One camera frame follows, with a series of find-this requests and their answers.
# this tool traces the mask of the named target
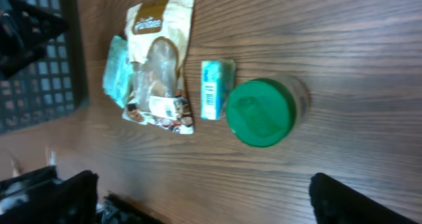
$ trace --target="wooden table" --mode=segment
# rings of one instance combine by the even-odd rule
[[[27,170],[100,176],[107,190],[171,223],[315,223],[317,172],[422,222],[421,0],[196,0],[185,76],[196,132],[124,121],[102,92],[112,37],[126,10],[151,0],[79,0],[90,106],[0,137]],[[225,120],[200,119],[200,62],[232,58],[237,83],[276,73],[304,81],[313,105],[278,145],[250,148]]]

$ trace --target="black object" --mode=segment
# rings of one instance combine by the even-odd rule
[[[22,0],[0,0],[0,79],[10,78],[46,54],[46,43],[69,26]]]
[[[51,22],[57,23],[58,28],[64,29],[62,20],[64,19],[69,25],[69,30],[55,39],[41,43],[44,47],[37,47],[36,44],[42,42],[43,37],[37,38],[34,42],[29,41],[26,45],[28,47],[32,45],[34,48],[26,57],[18,58],[20,65],[26,65],[42,55],[46,56],[38,62],[30,63],[12,76],[10,74],[19,67],[14,64],[5,65],[6,59],[9,61],[10,57],[13,57],[7,55],[16,51],[16,48],[21,49],[23,42],[14,37],[6,39],[11,44],[4,43],[3,40],[0,42],[0,51],[3,52],[0,53],[2,58],[0,70],[3,69],[4,74],[7,74],[5,76],[10,76],[7,80],[0,80],[0,134],[63,117],[79,107],[88,105],[88,87],[76,0],[19,0],[19,5],[22,1],[27,2],[25,7],[34,9],[37,13],[44,12],[47,17],[54,19]],[[25,21],[24,18],[28,18],[23,17],[22,13],[20,16],[22,19],[18,17],[17,21]],[[13,20],[8,24],[15,25],[15,22]],[[30,20],[31,29],[27,30],[39,30],[41,33],[43,29],[48,30],[40,20],[38,24],[36,20],[34,24],[31,23],[33,22]],[[57,35],[52,28],[50,33],[49,36]]]
[[[323,173],[311,179],[318,224],[417,224]]]
[[[105,197],[104,210],[97,216],[97,224],[164,224],[160,220],[134,208],[110,194]]]
[[[0,183],[2,198],[25,194],[27,201],[0,215],[2,224],[93,224],[97,204],[98,176],[83,171],[67,181],[59,182],[55,167],[46,167]],[[22,187],[5,195],[11,185]]]

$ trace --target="plastic bag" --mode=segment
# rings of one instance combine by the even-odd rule
[[[121,108],[125,107],[131,92],[133,70],[128,62],[126,40],[114,36],[105,65],[103,89]]]
[[[194,0],[157,0],[128,10],[125,32],[133,90],[123,118],[192,134],[183,79]]]

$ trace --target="brand logo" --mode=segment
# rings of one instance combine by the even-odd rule
[[[141,18],[135,24],[135,30],[151,29],[151,28],[160,28],[161,20],[154,20],[154,17],[149,16],[147,19]]]

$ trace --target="green lid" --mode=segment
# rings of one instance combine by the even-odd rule
[[[279,82],[259,78],[234,89],[226,107],[227,122],[240,141],[266,148],[292,130],[296,106],[292,94]]]

